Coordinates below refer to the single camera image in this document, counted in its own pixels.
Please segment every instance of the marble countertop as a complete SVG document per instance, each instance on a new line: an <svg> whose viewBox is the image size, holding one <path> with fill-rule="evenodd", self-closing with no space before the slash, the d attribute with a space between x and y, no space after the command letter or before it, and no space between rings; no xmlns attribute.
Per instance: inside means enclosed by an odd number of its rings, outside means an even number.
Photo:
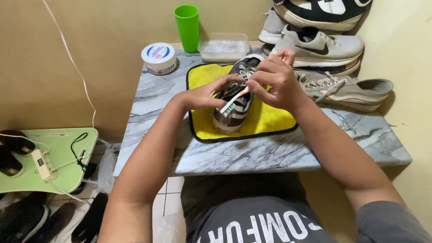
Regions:
<svg viewBox="0 0 432 243"><path fill-rule="evenodd" d="M253 52L262 54L258 48L253 49ZM176 55L179 67L168 75L155 76L143 67L114 176L120 174L127 159L168 101L175 94L186 90L187 71L203 63L199 53L176 50ZM412 157L380 114L365 115L334 108L322 107L380 166L412 162ZM186 114L170 176L270 173L320 167L300 128L287 134L202 144L192 136Z"/></svg>

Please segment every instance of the green tray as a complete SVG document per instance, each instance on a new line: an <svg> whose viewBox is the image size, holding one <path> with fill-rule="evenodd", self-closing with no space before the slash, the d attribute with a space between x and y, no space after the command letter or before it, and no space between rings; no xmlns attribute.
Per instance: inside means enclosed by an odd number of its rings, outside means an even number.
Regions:
<svg viewBox="0 0 432 243"><path fill-rule="evenodd" d="M70 145L78 136L85 132L89 135L82 141L74 143L73 150L79 157L81 151L85 149L86 153L82 163L87 164L98 139L98 132L93 128L40 129L23 130L22 132L25 133L29 139L47 144L50 147L51 152L48 156L54 167L75 159L75 156L70 150ZM42 144L37 144L37 146L42 149L42 151L47 149ZM41 179L32 156L25 157L15 153L13 153L13 155L24 165L25 172L16 178L10 178L0 173L0 193L41 191L63 194L52 187L51 184ZM79 186L83 179L84 172L81 166L74 162L59 169L57 175L58 177L53 181L54 185L69 193L73 192Z"/></svg>

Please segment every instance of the hand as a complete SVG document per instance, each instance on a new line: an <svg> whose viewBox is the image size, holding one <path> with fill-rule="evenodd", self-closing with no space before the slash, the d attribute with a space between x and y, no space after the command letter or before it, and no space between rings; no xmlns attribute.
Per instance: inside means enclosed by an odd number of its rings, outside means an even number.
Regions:
<svg viewBox="0 0 432 243"><path fill-rule="evenodd" d="M181 102L184 104L187 111L200 110L204 108L221 109L227 104L227 102L222 99L213 98L212 96L221 90L224 90L229 83L244 81L245 80L240 78L238 74L229 74L198 88L180 92L176 96L181 99Z"/></svg>
<svg viewBox="0 0 432 243"><path fill-rule="evenodd" d="M294 55L295 52L285 48L276 55L269 55L260 62L256 72L246 83L249 90L264 103L289 112L295 108L300 98L306 96L293 71ZM271 88L266 91L259 83Z"/></svg>

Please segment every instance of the black cable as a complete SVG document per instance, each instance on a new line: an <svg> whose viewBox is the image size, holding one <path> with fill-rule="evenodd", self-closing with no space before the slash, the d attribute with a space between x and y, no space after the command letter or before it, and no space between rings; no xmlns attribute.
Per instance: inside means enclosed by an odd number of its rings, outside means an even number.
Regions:
<svg viewBox="0 0 432 243"><path fill-rule="evenodd" d="M81 162L82 159L78 159L78 156L76 156L75 151L73 151L72 146L73 146L74 143L77 143L77 142L83 140L83 139L86 138L88 135L89 135L89 134L86 133L86 132L83 133L83 134L81 134L81 135L78 136L78 137L77 137L77 138L76 138L76 139L71 143L71 145L70 145L70 150L72 151L73 155L75 156L76 163L77 163L79 166L81 166L81 169L82 169L84 172L85 172L86 169L87 169L87 165L85 165L85 164L83 164L83 163Z"/></svg>

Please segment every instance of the round white container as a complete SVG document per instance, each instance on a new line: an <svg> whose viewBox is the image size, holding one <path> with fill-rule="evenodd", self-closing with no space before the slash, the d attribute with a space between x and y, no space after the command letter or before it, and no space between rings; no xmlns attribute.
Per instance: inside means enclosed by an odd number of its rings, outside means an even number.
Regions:
<svg viewBox="0 0 432 243"><path fill-rule="evenodd" d="M146 46L141 57L147 70L155 75L168 74L177 67L174 47L167 43L159 42Z"/></svg>

